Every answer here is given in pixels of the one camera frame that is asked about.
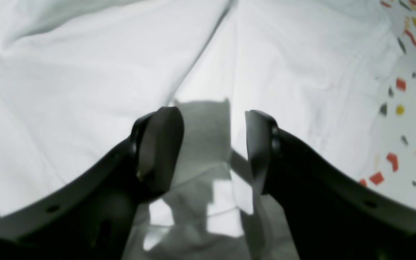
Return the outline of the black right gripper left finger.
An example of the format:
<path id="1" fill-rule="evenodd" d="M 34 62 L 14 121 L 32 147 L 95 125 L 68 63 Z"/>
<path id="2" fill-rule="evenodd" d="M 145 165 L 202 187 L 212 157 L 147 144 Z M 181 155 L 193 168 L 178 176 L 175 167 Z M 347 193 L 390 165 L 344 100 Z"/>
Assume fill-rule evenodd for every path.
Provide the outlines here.
<path id="1" fill-rule="evenodd" d="M 0 218 L 0 260 L 120 260 L 139 204 L 169 191 L 184 132 L 178 107 L 140 117 L 77 179 Z"/>

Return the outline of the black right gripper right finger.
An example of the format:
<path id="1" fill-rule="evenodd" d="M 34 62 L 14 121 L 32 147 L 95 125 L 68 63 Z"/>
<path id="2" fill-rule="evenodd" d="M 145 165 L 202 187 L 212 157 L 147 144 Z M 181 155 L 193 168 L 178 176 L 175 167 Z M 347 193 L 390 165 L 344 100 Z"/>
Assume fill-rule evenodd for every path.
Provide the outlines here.
<path id="1" fill-rule="evenodd" d="M 416 260 L 416 210 L 362 186 L 270 115 L 246 113 L 253 186 L 284 210 L 302 260 Z"/>

